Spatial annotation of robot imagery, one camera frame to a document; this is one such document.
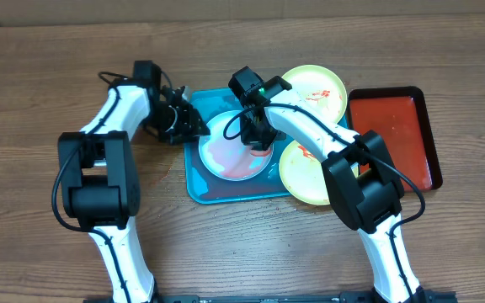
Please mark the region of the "light blue plate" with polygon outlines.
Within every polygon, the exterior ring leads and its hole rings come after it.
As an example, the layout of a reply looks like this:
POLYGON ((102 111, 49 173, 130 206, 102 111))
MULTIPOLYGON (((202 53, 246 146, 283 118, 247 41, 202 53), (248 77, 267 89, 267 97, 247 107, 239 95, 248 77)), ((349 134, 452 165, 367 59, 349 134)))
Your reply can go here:
POLYGON ((239 113, 231 110, 212 118, 206 125, 211 133, 199 139, 198 152, 205 167, 218 178, 227 181, 243 181, 257 176, 269 164, 272 152, 267 157, 250 154, 251 147, 241 142, 240 136, 227 140, 224 129, 227 123, 239 113))

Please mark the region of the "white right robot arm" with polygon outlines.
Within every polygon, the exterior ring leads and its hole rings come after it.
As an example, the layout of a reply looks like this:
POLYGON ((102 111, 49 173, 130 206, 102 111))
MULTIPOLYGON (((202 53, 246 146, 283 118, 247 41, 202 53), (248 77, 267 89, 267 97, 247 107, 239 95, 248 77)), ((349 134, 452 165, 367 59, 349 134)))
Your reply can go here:
POLYGON ((422 214, 402 218, 404 188, 413 182, 395 168, 383 139, 373 130, 360 135, 330 122, 282 77, 264 81, 246 66, 228 87, 243 107, 235 117, 243 145, 265 152, 286 134, 320 162, 333 211, 363 242, 377 300, 424 302, 401 233, 402 225, 422 214))

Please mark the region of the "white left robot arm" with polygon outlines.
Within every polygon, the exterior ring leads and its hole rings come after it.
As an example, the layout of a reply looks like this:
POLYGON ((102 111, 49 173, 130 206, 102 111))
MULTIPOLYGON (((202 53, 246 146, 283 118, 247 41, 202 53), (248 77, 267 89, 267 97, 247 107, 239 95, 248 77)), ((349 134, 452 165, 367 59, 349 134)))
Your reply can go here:
POLYGON ((153 302, 157 286, 137 235, 141 189, 131 140, 144 130, 169 145, 197 141, 210 130, 153 61, 135 61, 131 76, 99 72, 106 102, 81 130, 57 142, 59 171, 51 194, 57 221, 88 234, 104 260, 110 302, 153 302))

